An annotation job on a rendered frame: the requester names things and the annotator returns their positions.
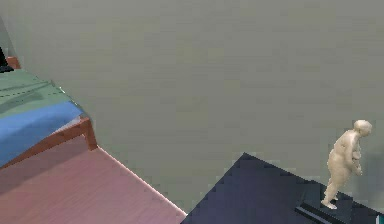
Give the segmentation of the beige human figure statue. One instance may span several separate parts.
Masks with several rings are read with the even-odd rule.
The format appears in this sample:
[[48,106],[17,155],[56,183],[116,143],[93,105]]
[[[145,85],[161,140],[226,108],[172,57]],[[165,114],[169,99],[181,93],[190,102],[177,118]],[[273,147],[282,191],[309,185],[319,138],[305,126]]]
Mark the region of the beige human figure statue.
[[352,174],[361,175],[360,139],[372,132],[372,124],[367,120],[357,120],[353,128],[345,131],[335,142],[327,161],[330,178],[321,204],[336,210],[331,201],[337,201],[339,189],[346,184]]

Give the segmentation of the wooden bed with blue-green cover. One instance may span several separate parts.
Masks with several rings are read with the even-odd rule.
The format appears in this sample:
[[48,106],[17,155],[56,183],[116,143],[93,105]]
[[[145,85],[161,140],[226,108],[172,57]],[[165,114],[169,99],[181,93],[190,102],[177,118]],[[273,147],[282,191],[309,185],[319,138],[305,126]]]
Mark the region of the wooden bed with blue-green cover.
[[0,74],[0,170],[80,135],[97,148],[90,118],[62,88],[21,69]]

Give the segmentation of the black flat slab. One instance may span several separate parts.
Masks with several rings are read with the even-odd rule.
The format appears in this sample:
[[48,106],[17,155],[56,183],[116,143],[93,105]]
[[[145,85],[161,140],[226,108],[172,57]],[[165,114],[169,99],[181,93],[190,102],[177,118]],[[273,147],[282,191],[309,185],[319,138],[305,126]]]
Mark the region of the black flat slab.
[[384,224],[384,214],[357,203],[352,197],[340,193],[334,201],[335,210],[321,203],[326,187],[309,181],[300,196],[295,211],[316,224]]

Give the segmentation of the black object with brown base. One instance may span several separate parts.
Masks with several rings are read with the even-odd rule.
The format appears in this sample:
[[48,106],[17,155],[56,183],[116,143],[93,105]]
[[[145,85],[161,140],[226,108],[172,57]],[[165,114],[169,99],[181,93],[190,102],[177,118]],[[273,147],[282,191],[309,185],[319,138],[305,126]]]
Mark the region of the black object with brown base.
[[16,57],[6,57],[0,47],[0,73],[10,72],[20,68],[21,66],[18,59]]

